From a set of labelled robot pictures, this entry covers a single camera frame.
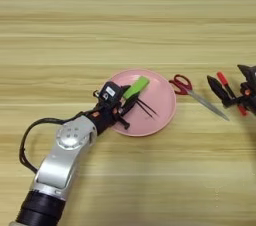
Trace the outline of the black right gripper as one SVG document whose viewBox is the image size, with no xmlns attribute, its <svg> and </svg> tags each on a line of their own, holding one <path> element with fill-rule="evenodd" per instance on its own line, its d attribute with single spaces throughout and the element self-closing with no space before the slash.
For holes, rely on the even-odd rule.
<svg viewBox="0 0 256 226">
<path fill-rule="evenodd" d="M 246 74 L 249 67 L 245 65 L 237 65 L 239 70 Z M 208 84 L 214 94 L 221 100 L 222 104 L 229 108 L 233 105 L 238 106 L 239 100 L 228 84 L 221 84 L 216 78 L 207 76 Z M 256 92 L 249 86 L 247 82 L 240 85 L 240 92 L 243 96 L 242 103 L 244 107 L 253 114 L 256 114 Z"/>
</svg>

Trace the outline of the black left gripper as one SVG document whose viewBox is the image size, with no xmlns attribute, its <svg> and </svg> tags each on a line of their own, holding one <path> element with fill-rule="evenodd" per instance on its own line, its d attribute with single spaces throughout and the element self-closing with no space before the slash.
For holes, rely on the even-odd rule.
<svg viewBox="0 0 256 226">
<path fill-rule="evenodd" d="M 131 85 L 121 86 L 122 95 L 131 87 Z M 135 105 L 139 97 L 139 92 L 129 97 L 121 107 L 120 114 L 127 114 Z M 130 124 L 123 119 L 116 107 L 97 105 L 91 112 L 87 113 L 87 118 L 92 121 L 97 129 L 97 134 L 102 134 L 109 127 L 114 126 L 119 122 L 125 130 L 130 127 Z"/>
</svg>

